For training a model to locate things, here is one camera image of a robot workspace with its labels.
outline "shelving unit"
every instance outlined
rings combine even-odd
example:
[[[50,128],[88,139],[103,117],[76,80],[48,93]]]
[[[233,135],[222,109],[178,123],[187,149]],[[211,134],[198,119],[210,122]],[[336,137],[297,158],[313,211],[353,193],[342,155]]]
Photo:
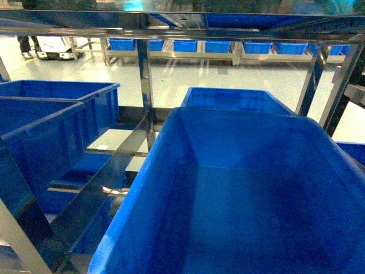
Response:
[[[106,47],[103,53],[106,59],[106,64],[109,66],[113,58],[137,58],[137,50],[134,51],[120,51],[111,50]],[[307,49],[302,55],[292,54],[278,54],[275,47],[273,47],[269,54],[246,54],[242,43],[232,42],[229,53],[206,53],[205,41],[198,41],[198,49],[196,53],[183,53],[173,51],[173,41],[167,40],[164,43],[162,51],[151,51],[149,53],[150,59],[190,59],[190,60],[217,60],[217,61],[231,61],[233,66],[237,66],[248,62],[293,62],[293,63],[310,63],[312,60],[312,53]],[[342,63],[344,55],[330,55],[327,63]]]
[[[157,124],[163,123],[165,114],[169,111],[153,107],[149,64],[151,58],[218,58],[232,61],[234,65],[242,62],[241,59],[289,62],[294,57],[275,53],[264,57],[261,55],[247,56],[242,54],[243,49],[239,45],[248,40],[320,43],[321,48],[318,53],[313,56],[308,54],[300,56],[303,58],[302,62],[310,61],[310,68],[296,113],[306,116],[325,64],[331,62],[331,59],[337,58],[329,57],[328,45],[352,44],[353,46],[345,58],[338,57],[344,58],[344,61],[320,124],[332,135],[349,101],[363,107],[362,100],[359,100],[365,95],[363,89],[365,79],[362,74],[365,67],[365,36],[362,34],[365,29],[365,20],[363,16],[345,16],[348,14],[337,14],[337,16],[333,16],[333,14],[268,15],[264,12],[257,15],[248,14],[248,11],[245,11],[246,14],[225,14],[224,12],[230,10],[232,5],[230,1],[225,3],[226,5],[212,7],[202,1],[194,5],[180,5],[180,11],[170,9],[170,7],[176,7],[176,4],[165,3],[166,5],[156,7],[153,2],[149,1],[145,1],[143,5],[140,3],[142,7],[121,5],[120,10],[115,10],[113,7],[110,11],[95,11],[96,2],[93,1],[90,1],[89,6],[85,5],[83,9],[79,6],[67,6],[67,11],[62,11],[65,10],[62,6],[39,7],[38,10],[0,10],[2,18],[0,33],[2,34],[94,37],[101,38],[102,41],[109,37],[137,39],[136,51],[116,53],[108,51],[105,47],[106,63],[109,63],[113,57],[138,57],[144,106],[143,108],[131,108],[130,112],[122,114],[122,122],[124,120],[136,122],[133,133],[82,190],[72,190],[62,186],[53,189],[78,192],[78,195],[51,224],[45,219],[37,200],[30,191],[25,196],[27,199],[23,206],[24,212],[31,212],[31,214],[13,215],[7,208],[4,197],[11,195],[15,200],[24,200],[25,197],[16,189],[27,188],[27,183],[13,162],[3,140],[0,139],[2,166],[9,167],[8,170],[0,169],[2,178],[0,231],[5,242],[9,243],[17,254],[14,256],[9,252],[9,246],[1,250],[2,273],[24,273],[24,271],[36,274],[50,274],[56,271],[58,273],[86,273],[91,256],[69,253],[70,248],[87,228],[108,196],[125,195],[125,190],[114,189],[117,179],[133,156],[145,156],[137,151],[146,138],[148,148],[151,149],[155,141],[155,128]],[[197,13],[195,12],[197,10],[204,10],[206,13]],[[162,52],[150,53],[148,39],[165,39],[169,42],[166,43]],[[209,56],[204,52],[204,47],[200,43],[197,53],[174,53],[170,48],[170,41],[174,39],[233,41],[233,48],[230,54]],[[2,62],[0,62],[0,72],[3,80],[10,80]],[[123,128],[123,125],[117,124],[116,127]]]

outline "row of blue bins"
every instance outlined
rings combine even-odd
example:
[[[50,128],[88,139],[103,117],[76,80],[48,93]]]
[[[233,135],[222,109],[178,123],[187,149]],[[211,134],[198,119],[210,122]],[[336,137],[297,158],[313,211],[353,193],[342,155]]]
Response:
[[[135,39],[109,39],[111,50],[136,50]],[[150,51],[161,51],[164,40],[149,40]],[[174,51],[195,53],[197,51],[197,41],[195,40],[174,40]],[[230,42],[227,41],[206,41],[206,53],[228,53],[230,50]]]
[[[136,50],[135,39],[109,39],[111,50]],[[161,51],[163,48],[163,40],[150,40],[149,49],[151,51]],[[205,41],[206,53],[229,53],[229,41]],[[244,42],[245,53],[247,54],[268,54],[274,43],[272,42]],[[315,44],[307,43],[275,43],[278,54],[302,55],[308,47],[312,53],[318,50]],[[350,46],[332,45],[330,55],[346,55]],[[176,52],[197,52],[196,40],[174,40],[173,51]]]
[[[362,273],[364,184],[316,122],[268,92],[191,88],[88,273]]]
[[[244,42],[244,49],[247,54],[268,54],[273,45],[274,43],[271,42]],[[275,43],[275,46],[278,54],[302,55],[307,47],[312,53],[318,52],[316,44]],[[330,55],[340,55],[341,53],[346,55],[349,48],[350,46],[332,45]]]

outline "stainless steel shelf rack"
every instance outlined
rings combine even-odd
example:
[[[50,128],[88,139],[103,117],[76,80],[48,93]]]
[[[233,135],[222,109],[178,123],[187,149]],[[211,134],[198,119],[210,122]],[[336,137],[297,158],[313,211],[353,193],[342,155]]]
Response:
[[[332,135],[349,101],[364,106],[365,17],[362,8],[347,1],[325,5],[321,12],[290,13],[290,1],[133,0],[121,5],[102,5],[89,1],[39,1],[33,10],[0,9],[0,33],[17,35],[49,35],[95,38],[135,38],[140,68],[143,108],[125,108],[122,121],[135,124],[132,134],[120,145],[107,164],[80,190],[77,197],[52,222],[48,223],[31,191],[20,197],[17,187],[27,188],[22,174],[9,151],[0,140],[0,234],[17,256],[2,250],[1,273],[86,273],[89,256],[69,253],[70,247],[97,214],[108,195],[118,193],[115,182],[125,170],[143,140],[150,149],[155,141],[155,128],[169,110],[153,107],[148,39],[195,39],[242,41],[291,41],[319,43],[311,57],[310,68],[296,112],[308,114],[323,68],[329,62],[328,45],[353,45],[346,55],[326,109],[321,126]],[[10,80],[2,62],[3,80]],[[23,214],[13,215],[6,204],[12,195]]]

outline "reflective metal surface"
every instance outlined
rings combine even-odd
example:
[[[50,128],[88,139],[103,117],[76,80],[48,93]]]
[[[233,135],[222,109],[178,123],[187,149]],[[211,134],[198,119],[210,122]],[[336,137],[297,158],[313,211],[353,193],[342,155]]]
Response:
[[[23,0],[2,2],[0,8],[318,15],[350,15],[365,12],[365,4],[361,0]]]
[[[147,16],[140,18],[141,28],[144,28],[146,26],[147,20]],[[153,143],[155,142],[155,132],[153,131],[153,124],[155,122],[155,110],[153,109],[153,92],[151,83],[152,78],[151,65],[149,62],[148,40],[137,40],[137,52],[142,89],[143,109],[148,119],[147,146],[148,151],[150,151]]]
[[[352,103],[365,108],[365,87],[358,84],[349,84],[344,94]]]
[[[48,251],[41,243],[53,236],[52,229],[1,138],[0,160],[0,236],[27,270],[50,274]]]
[[[8,82],[11,80],[4,63],[2,62],[1,57],[0,57],[0,75],[1,75],[2,81],[4,81],[4,82]]]
[[[348,84],[358,84],[365,68],[365,46],[352,46],[338,72],[319,124],[333,136],[346,109],[349,97],[345,96]]]
[[[147,128],[148,120],[145,118],[83,187],[79,195],[51,223],[55,238],[62,239],[63,242],[62,245],[54,245],[51,242],[49,248],[63,253],[70,250],[108,197],[109,193],[105,192],[105,189],[114,189],[115,184],[124,175],[132,159],[128,154],[139,149],[147,137]]]
[[[303,89],[299,97],[297,109],[295,113],[302,116],[307,116],[309,108],[312,104],[314,94],[317,90],[319,80],[321,79],[323,69],[325,68],[327,58],[330,54],[329,46],[318,46],[317,53],[313,54],[310,67],[304,81]]]

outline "metal upright post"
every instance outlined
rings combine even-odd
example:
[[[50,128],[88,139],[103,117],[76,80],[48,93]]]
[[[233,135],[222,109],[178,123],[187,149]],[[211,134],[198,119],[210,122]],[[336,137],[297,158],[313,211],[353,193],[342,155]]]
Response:
[[[348,84],[357,84],[365,67],[365,45],[352,46],[335,79],[319,124],[332,136],[350,99],[345,96]]]
[[[297,109],[295,110],[298,115],[308,115],[319,80],[321,79],[323,69],[325,68],[327,58],[330,54],[329,46],[321,46],[317,50],[318,52],[312,57],[306,80],[299,97]]]
[[[74,59],[77,62],[78,61],[78,53],[76,52],[76,46],[75,46],[75,41],[74,41],[74,37],[70,37],[70,44],[71,44],[71,51],[74,54]]]
[[[0,161],[0,234],[27,270],[51,274],[48,250],[40,244],[53,230],[1,138]]]
[[[5,67],[4,63],[2,62],[1,57],[0,57],[0,74],[1,74],[1,78],[4,82],[11,81],[9,73],[7,73],[6,67]]]
[[[144,28],[147,25],[147,18],[145,15],[140,17],[141,27]],[[137,51],[138,51],[138,63],[139,63],[139,73],[141,80],[142,89],[142,100],[143,109],[148,115],[149,128],[147,129],[147,144],[148,151],[151,150],[153,143],[155,142],[155,132],[153,130],[153,125],[155,122],[155,110],[153,108],[153,94],[152,94],[152,79],[151,79],[151,66],[149,62],[149,48],[148,40],[138,39],[137,40]]]
[[[233,42],[232,66],[238,66],[241,63],[241,57],[242,57],[242,43]]]

